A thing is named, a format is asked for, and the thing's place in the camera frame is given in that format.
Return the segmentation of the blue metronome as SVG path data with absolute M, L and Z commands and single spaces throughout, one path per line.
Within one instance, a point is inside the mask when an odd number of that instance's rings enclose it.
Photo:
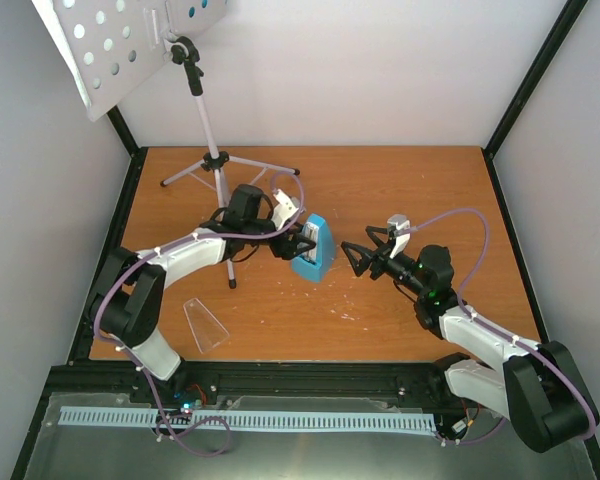
M 292 270 L 305 280 L 320 283 L 331 269 L 336 257 L 336 245 L 331 228 L 323 217 L 311 214 L 304 224 L 302 233 L 314 241 L 315 246 L 292 260 Z

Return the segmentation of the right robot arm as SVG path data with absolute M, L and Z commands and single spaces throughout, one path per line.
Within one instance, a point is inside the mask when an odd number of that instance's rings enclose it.
M 366 233 L 372 248 L 341 244 L 355 275 L 389 276 L 397 289 L 414 294 L 423 329 L 467 350 L 443 368 L 443 386 L 451 395 L 499 414 L 538 453 L 594 435 L 597 407 L 563 344 L 519 337 L 468 305 L 452 287 L 448 248 L 427 245 L 411 258 L 403 252 L 408 237 L 395 226 L 369 226 Z

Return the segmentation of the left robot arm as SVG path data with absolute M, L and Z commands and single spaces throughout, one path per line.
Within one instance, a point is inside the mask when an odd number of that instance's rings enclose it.
M 231 261 L 247 245 L 267 245 L 283 260 L 309 252 L 317 241 L 297 221 L 301 207 L 280 189 L 268 197 L 256 186 L 241 184 L 228 205 L 192 233 L 148 250 L 114 249 L 87 299 L 93 333 L 105 334 L 150 373 L 152 388 L 164 401 L 181 400 L 188 390 L 187 376 L 178 371 L 182 358 L 158 328 L 164 291 L 198 270 Z

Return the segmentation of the clear plastic metronome cover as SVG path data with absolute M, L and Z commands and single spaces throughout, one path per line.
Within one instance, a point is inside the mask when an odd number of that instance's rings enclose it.
M 229 339 L 229 331 L 199 298 L 187 300 L 183 310 L 201 354 L 209 353 Z

